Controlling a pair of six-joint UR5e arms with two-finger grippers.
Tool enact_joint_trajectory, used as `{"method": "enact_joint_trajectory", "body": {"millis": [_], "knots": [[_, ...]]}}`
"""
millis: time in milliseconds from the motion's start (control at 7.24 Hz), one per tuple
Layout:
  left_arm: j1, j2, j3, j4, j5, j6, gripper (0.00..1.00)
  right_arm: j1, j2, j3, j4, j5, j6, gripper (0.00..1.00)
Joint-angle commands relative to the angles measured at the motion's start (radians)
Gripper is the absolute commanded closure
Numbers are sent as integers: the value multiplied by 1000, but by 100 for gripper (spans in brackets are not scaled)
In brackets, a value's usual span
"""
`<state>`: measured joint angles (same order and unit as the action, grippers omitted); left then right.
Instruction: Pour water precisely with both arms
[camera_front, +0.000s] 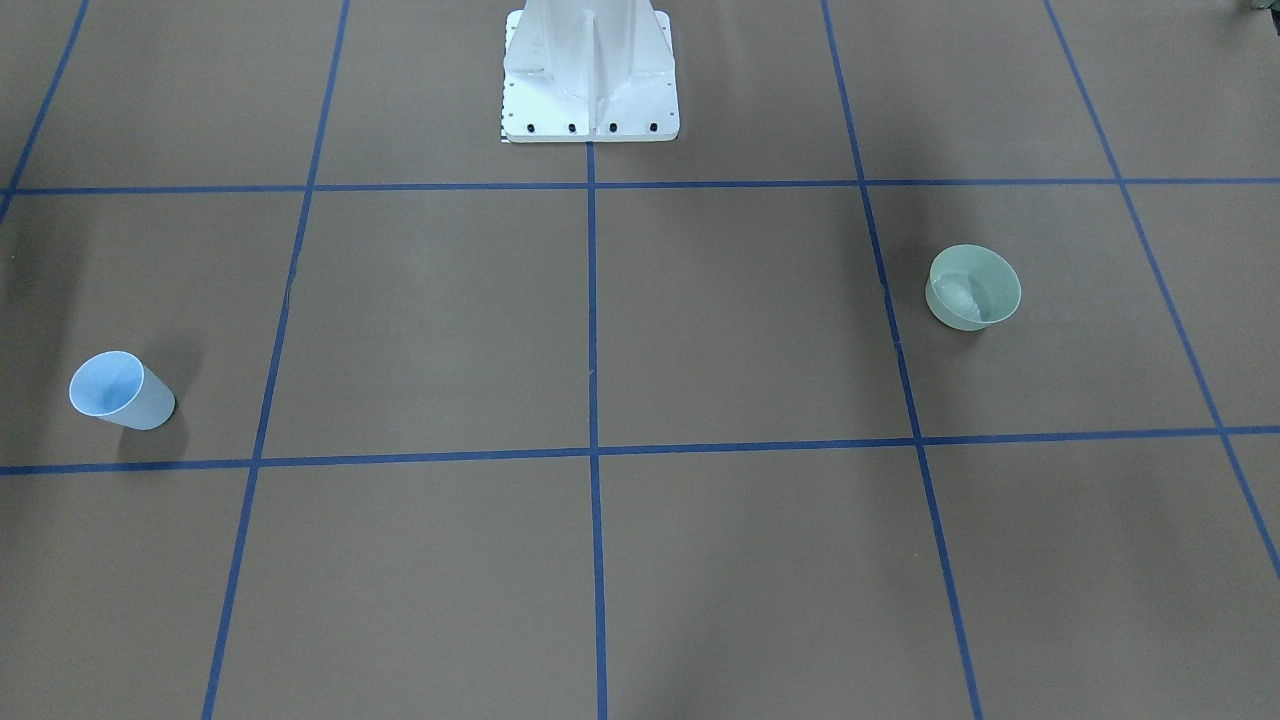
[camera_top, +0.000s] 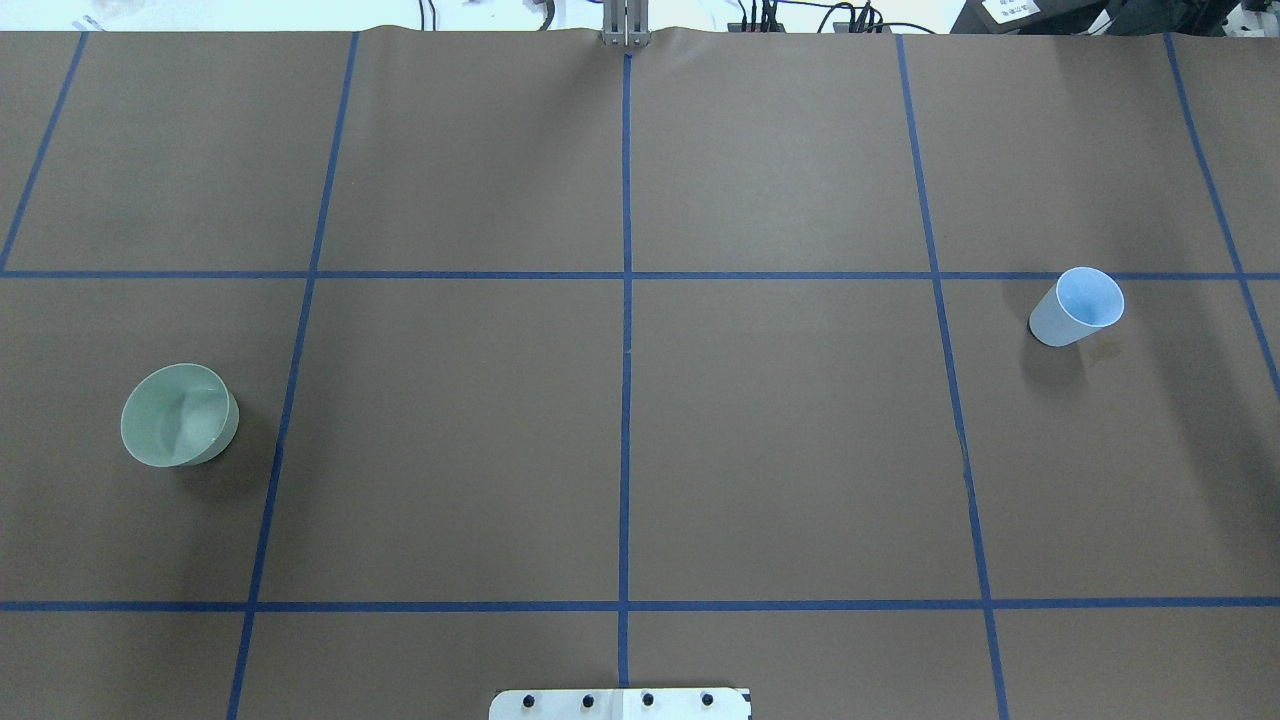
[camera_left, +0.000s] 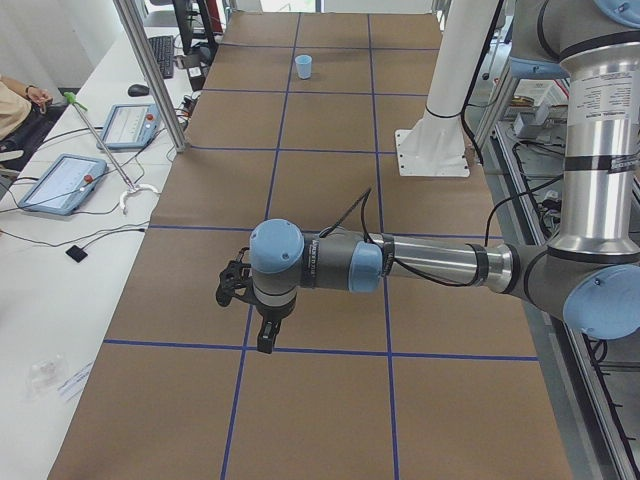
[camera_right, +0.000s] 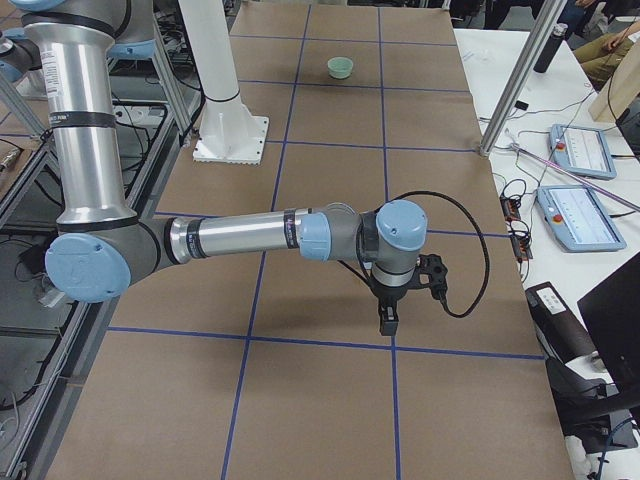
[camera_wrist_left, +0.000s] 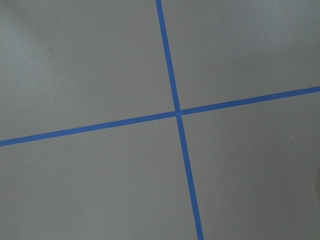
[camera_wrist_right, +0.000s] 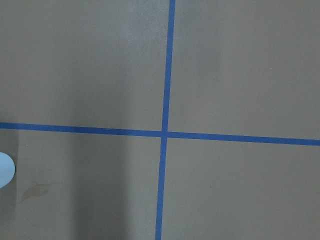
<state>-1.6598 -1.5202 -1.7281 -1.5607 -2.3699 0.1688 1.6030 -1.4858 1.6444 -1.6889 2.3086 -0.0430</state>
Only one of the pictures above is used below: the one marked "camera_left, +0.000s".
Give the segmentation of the seated person's hand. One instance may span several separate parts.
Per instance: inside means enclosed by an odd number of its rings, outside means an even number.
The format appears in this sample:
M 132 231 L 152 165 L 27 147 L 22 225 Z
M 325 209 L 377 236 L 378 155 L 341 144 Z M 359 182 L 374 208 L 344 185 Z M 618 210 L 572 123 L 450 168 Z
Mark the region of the seated person's hand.
M 52 102 L 53 97 L 47 90 L 41 89 L 34 85 L 28 85 L 25 89 L 26 98 L 33 104 L 37 105 L 42 112 L 45 112 L 48 105 Z

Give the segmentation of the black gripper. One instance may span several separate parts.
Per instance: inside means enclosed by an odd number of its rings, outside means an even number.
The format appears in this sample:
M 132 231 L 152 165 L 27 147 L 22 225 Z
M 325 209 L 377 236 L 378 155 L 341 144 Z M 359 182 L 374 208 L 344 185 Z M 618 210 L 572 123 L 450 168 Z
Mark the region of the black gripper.
M 281 323 L 293 312 L 294 308 L 294 302 L 289 302 L 281 306 L 260 304 L 257 307 L 257 311 L 262 317 L 261 328 L 256 340 L 256 349 L 258 352 L 264 354 L 273 353 Z

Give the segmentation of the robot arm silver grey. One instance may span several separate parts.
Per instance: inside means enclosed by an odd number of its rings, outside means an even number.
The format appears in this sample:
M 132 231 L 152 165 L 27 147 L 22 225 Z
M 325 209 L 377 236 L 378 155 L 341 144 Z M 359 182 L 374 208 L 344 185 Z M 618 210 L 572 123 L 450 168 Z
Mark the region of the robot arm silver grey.
M 639 5 L 521 1 L 513 55 L 560 66 L 570 79 L 561 223 L 543 246 L 456 245 L 330 227 L 305 235 L 267 220 L 250 238 L 247 292 L 273 350 L 301 288 L 372 292 L 387 275 L 519 297 L 598 339 L 639 327 L 639 248 L 630 201 L 639 162 Z

